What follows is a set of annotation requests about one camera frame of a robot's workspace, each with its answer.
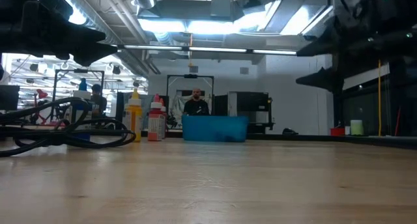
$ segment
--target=black frame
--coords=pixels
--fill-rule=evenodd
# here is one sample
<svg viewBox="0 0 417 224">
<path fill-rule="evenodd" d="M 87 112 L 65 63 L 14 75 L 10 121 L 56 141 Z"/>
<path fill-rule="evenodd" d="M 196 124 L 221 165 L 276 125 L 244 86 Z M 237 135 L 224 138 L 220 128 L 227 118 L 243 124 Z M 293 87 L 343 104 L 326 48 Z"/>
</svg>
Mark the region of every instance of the black frame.
<svg viewBox="0 0 417 224">
<path fill-rule="evenodd" d="M 56 94 L 57 94 L 57 84 L 58 84 L 58 81 L 60 81 L 63 78 L 63 77 L 58 77 L 58 73 L 59 72 L 64 72 L 65 74 L 68 74 L 69 72 L 73 72 L 73 73 L 76 73 L 76 74 L 86 74 L 86 73 L 89 73 L 89 72 L 92 72 L 92 73 L 100 73 L 102 75 L 102 81 L 101 81 L 102 89 L 100 90 L 100 97 L 103 97 L 104 71 L 102 71 L 102 70 L 84 70 L 84 69 L 79 69 L 79 68 L 74 69 L 74 70 L 56 69 L 55 70 L 55 78 L 53 79 L 52 102 L 55 101 L 55 97 L 56 97 Z M 101 102 L 98 105 L 98 107 L 99 107 L 99 109 L 101 109 L 101 107 L 102 107 L 102 103 Z M 53 111 L 54 110 L 55 110 L 55 108 L 54 108 L 54 106 L 52 106 L 51 107 L 51 114 L 50 114 L 51 120 L 53 120 Z"/>
<path fill-rule="evenodd" d="M 167 92 L 166 92 L 166 96 L 169 97 L 168 93 L 169 93 L 169 78 L 171 77 L 183 77 L 186 79 L 197 79 L 197 78 L 211 78 L 212 81 L 212 85 L 211 85 L 211 93 L 213 95 L 212 97 L 212 101 L 211 101 L 211 113 L 214 113 L 214 76 L 199 76 L 199 75 L 194 75 L 194 74 L 184 74 L 184 75 L 167 75 Z"/>
</svg>

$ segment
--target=coiled cable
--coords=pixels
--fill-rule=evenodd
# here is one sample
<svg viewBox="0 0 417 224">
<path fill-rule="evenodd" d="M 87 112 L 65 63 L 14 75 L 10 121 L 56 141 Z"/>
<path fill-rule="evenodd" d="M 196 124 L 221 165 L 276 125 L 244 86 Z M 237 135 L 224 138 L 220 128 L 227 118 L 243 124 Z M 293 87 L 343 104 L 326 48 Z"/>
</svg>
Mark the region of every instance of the coiled cable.
<svg viewBox="0 0 417 224">
<path fill-rule="evenodd" d="M 107 147 L 119 147 L 127 145 L 135 140 L 136 134 L 126 128 L 124 124 L 114 119 L 92 119 L 84 120 L 89 112 L 89 103 L 82 98 L 63 98 L 48 104 L 44 104 L 39 107 L 33 107 L 30 109 L 24 109 L 20 111 L 15 111 L 12 113 L 7 113 L 0 115 L 0 124 L 6 125 L 8 122 L 13 122 L 27 115 L 37 113 L 48 107 L 54 105 L 64 104 L 79 104 L 83 107 L 83 113 L 80 115 L 79 119 L 73 123 L 70 123 L 68 120 L 60 120 L 55 125 L 52 130 L 32 130 L 26 128 L 17 128 L 12 126 L 0 126 L 0 137 L 13 137 L 13 140 L 18 148 L 10 150 L 0 150 L 0 157 L 14 156 L 27 152 L 34 148 L 38 147 L 48 147 L 48 146 L 59 146 L 59 145 L 70 145 L 80 148 L 90 148 L 90 149 L 99 149 Z M 104 129 L 93 129 L 93 130 L 77 130 L 77 127 L 94 124 L 94 123 L 115 123 L 122 126 L 121 130 L 104 130 Z M 109 142 L 109 143 L 94 143 L 88 140 L 81 139 L 77 137 L 77 134 L 89 134 L 89 135 L 113 135 L 121 136 L 120 139 Z M 28 139 L 32 141 L 31 143 L 24 143 L 22 140 Z"/>
</svg>

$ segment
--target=man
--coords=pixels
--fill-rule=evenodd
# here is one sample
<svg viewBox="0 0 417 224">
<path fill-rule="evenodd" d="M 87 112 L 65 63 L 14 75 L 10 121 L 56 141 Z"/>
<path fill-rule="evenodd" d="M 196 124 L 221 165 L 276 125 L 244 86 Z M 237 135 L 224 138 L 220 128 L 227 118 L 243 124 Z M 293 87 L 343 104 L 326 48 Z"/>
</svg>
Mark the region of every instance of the man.
<svg viewBox="0 0 417 224">
<path fill-rule="evenodd" d="M 91 95 L 91 101 L 95 103 L 95 106 L 93 106 L 92 115 L 93 117 L 103 117 L 104 111 L 106 110 L 107 106 L 107 100 L 106 98 L 100 96 L 102 86 L 100 86 L 99 84 L 94 84 L 91 87 L 91 90 L 93 92 L 93 94 Z"/>
<path fill-rule="evenodd" d="M 184 114 L 187 115 L 209 115 L 209 105 L 206 101 L 200 98 L 201 90 L 198 88 L 193 89 L 193 97 L 188 100 L 184 106 Z"/>
</svg>

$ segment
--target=blue plastic bin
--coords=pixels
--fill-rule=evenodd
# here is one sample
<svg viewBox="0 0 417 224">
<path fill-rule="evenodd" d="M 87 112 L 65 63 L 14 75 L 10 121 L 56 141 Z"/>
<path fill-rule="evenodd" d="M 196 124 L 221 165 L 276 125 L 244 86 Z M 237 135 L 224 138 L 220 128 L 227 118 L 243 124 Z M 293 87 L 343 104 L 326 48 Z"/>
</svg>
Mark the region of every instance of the blue plastic bin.
<svg viewBox="0 0 417 224">
<path fill-rule="evenodd" d="M 247 117 L 182 116 L 182 137 L 187 141 L 245 142 Z"/>
</svg>

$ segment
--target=wooden table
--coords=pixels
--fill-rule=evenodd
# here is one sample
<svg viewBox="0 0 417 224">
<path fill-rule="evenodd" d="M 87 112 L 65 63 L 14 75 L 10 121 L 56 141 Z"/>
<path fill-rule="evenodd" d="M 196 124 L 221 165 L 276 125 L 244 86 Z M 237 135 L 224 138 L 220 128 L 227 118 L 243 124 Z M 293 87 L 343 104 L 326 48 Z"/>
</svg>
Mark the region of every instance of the wooden table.
<svg viewBox="0 0 417 224">
<path fill-rule="evenodd" d="M 417 223 L 415 151 L 144 140 L 0 158 L 0 223 Z"/>
</svg>

